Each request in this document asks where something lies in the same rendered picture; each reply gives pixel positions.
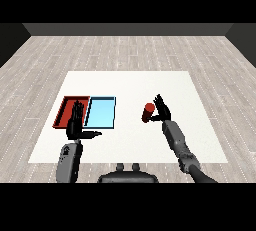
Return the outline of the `light blue shallow open box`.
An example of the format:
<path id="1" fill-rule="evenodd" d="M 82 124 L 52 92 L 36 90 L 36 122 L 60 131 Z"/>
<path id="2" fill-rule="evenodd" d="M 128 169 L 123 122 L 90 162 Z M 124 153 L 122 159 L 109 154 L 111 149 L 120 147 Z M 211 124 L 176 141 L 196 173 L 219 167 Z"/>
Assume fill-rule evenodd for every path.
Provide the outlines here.
<path id="1" fill-rule="evenodd" d="M 113 129 L 116 98 L 92 96 L 86 110 L 84 129 Z"/>

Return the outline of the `red shallow open box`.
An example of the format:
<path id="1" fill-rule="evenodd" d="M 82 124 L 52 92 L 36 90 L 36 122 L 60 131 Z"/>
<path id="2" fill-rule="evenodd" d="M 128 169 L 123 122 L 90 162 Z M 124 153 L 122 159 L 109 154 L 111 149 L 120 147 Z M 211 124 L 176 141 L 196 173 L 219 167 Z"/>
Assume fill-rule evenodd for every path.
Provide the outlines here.
<path id="1" fill-rule="evenodd" d="M 55 129 L 67 128 L 68 120 L 72 116 L 72 108 L 76 101 L 84 105 L 83 114 L 86 114 L 89 99 L 89 96 L 65 96 L 62 100 L 52 127 Z"/>

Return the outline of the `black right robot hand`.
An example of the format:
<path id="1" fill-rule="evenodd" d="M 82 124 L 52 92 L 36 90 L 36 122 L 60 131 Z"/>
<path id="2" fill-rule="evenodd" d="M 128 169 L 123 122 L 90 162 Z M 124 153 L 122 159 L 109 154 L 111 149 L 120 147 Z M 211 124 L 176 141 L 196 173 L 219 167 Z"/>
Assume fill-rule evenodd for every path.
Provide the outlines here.
<path id="1" fill-rule="evenodd" d="M 168 106 L 164 103 L 163 98 L 158 94 L 153 100 L 155 103 L 158 114 L 149 117 L 150 121 L 166 121 L 171 119 L 171 112 Z"/>

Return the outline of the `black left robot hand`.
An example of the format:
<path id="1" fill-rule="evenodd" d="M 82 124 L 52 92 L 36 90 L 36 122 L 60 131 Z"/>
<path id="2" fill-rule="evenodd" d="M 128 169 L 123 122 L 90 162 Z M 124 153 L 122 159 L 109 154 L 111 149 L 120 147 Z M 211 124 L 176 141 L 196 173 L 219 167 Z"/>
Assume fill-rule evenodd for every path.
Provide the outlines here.
<path id="1" fill-rule="evenodd" d="M 101 132 L 98 131 L 83 131 L 83 110 L 84 105 L 79 101 L 76 101 L 72 107 L 72 114 L 68 120 L 66 135 L 69 140 L 78 139 L 93 139 L 96 136 L 100 136 Z"/>

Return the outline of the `small red can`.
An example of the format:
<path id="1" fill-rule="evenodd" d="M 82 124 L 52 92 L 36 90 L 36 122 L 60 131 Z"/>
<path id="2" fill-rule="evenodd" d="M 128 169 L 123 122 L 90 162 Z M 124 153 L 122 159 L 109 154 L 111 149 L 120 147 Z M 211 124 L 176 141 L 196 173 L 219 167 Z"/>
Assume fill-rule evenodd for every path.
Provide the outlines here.
<path id="1" fill-rule="evenodd" d="M 152 116 L 155 110 L 155 105 L 153 103 L 147 103 L 144 107 L 143 114 L 142 114 L 142 121 L 147 123 L 149 118 Z"/>

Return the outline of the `dark grey robot body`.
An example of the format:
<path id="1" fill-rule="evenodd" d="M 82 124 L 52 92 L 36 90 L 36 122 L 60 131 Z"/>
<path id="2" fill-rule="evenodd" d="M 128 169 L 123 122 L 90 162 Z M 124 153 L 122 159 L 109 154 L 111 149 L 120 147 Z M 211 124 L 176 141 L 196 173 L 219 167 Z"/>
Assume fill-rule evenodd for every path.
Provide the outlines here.
<path id="1" fill-rule="evenodd" d="M 118 163 L 116 170 L 101 175 L 98 183 L 158 183 L 158 179 L 155 175 L 142 172 L 138 163 L 132 164 L 131 171 L 125 171 L 124 164 Z"/>

